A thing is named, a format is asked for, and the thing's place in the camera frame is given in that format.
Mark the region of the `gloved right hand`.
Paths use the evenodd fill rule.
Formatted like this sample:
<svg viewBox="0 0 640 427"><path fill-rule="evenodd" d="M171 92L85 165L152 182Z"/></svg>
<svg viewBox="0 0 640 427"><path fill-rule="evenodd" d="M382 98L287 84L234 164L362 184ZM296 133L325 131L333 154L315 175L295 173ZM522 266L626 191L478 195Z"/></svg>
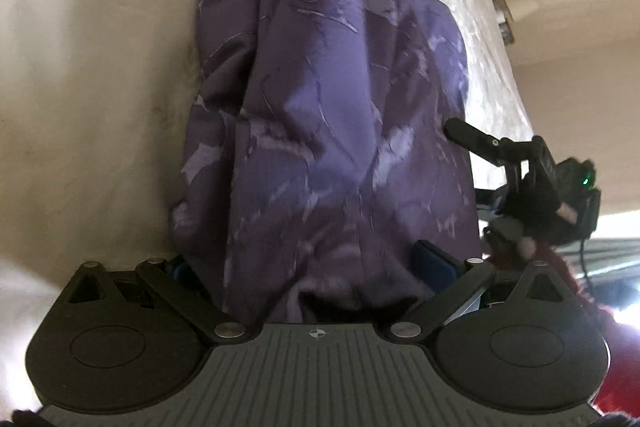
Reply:
<svg viewBox="0 0 640 427"><path fill-rule="evenodd" d="M486 222L483 243L487 254L515 262L534 257L539 246L565 246L585 238L584 192L574 183L552 186L524 181L475 191L478 217Z"/></svg>

